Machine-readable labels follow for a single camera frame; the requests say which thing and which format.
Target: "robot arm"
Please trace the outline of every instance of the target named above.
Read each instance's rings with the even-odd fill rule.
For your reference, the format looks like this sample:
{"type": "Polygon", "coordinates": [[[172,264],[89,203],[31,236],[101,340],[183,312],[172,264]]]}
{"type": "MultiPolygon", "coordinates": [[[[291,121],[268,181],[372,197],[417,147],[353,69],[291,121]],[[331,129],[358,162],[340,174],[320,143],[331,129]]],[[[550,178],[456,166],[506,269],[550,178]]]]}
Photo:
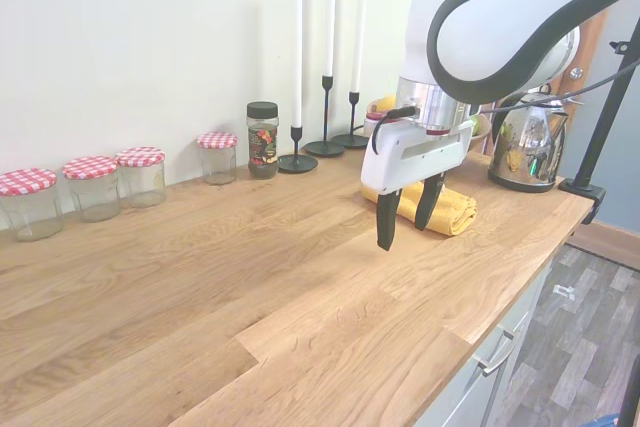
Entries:
{"type": "Polygon", "coordinates": [[[379,130],[377,153],[370,142],[361,176],[379,194],[378,245],[390,248],[401,189],[420,180],[416,227],[426,227],[444,172],[468,150],[470,104],[560,74],[577,51],[577,26],[616,1],[412,1],[396,108],[413,107],[415,115],[379,130]]]}

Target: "drawer handle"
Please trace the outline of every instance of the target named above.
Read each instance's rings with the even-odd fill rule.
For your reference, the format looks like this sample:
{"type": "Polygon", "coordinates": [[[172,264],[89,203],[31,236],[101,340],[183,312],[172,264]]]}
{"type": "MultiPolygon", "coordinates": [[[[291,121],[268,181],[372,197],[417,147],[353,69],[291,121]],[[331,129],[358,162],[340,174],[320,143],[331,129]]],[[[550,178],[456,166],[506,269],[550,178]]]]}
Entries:
{"type": "Polygon", "coordinates": [[[489,375],[493,374],[496,370],[498,370],[500,366],[507,361],[507,359],[513,352],[513,349],[516,348],[516,337],[518,336],[518,334],[502,326],[500,328],[502,329],[502,335],[504,335],[507,339],[509,339],[510,344],[509,344],[509,347],[507,347],[507,349],[504,351],[504,353],[500,357],[495,359],[493,363],[487,362],[486,360],[483,360],[483,359],[478,359],[478,364],[482,369],[482,375],[484,375],[485,377],[488,377],[489,375]]]}

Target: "red and white checkered lid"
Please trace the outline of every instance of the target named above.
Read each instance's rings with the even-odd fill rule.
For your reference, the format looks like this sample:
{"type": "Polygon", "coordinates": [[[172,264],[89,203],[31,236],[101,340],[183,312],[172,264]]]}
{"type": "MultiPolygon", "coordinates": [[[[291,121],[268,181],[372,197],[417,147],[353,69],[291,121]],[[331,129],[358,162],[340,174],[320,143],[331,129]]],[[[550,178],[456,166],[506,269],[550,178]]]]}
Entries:
{"type": "Polygon", "coordinates": [[[238,136],[227,132],[209,132],[199,135],[198,145],[204,149],[225,149],[238,143],[238,136]]]}
{"type": "Polygon", "coordinates": [[[56,173],[47,169],[14,170],[0,175],[0,196],[12,197],[40,192],[53,186],[56,173]]]}
{"type": "Polygon", "coordinates": [[[133,147],[116,155],[116,161],[123,167],[149,167],[159,164],[164,157],[164,152],[156,147],[133,147]]]}
{"type": "Polygon", "coordinates": [[[104,155],[80,157],[65,164],[62,173],[67,179],[89,180],[113,174],[118,168],[115,159],[104,155]]]}

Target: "white candle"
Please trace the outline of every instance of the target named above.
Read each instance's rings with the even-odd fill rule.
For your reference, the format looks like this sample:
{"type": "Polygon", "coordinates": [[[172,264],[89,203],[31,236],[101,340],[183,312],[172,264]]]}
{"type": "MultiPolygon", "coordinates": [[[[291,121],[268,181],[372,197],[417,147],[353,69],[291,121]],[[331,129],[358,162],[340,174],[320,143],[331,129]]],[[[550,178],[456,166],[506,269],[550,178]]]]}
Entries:
{"type": "Polygon", "coordinates": [[[333,77],[333,37],[336,23],[336,0],[327,0],[327,42],[324,75],[333,77]]]}
{"type": "Polygon", "coordinates": [[[293,59],[293,120],[291,127],[302,127],[302,0],[294,0],[295,46],[293,59]]]}
{"type": "Polygon", "coordinates": [[[351,92],[360,92],[360,74],[362,73],[362,51],[364,48],[364,24],[367,17],[367,0],[358,4],[356,23],[356,43],[353,49],[353,67],[351,71],[351,92]]]}

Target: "jar label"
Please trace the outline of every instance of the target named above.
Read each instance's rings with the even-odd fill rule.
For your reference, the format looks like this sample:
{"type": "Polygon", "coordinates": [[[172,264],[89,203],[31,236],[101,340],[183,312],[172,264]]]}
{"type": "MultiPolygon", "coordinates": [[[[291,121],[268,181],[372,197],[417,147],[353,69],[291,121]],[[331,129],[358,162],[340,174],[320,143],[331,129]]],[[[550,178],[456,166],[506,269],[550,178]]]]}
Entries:
{"type": "Polygon", "coordinates": [[[278,129],[249,129],[249,162],[254,165],[273,164],[278,161],[276,137],[278,129]]]}

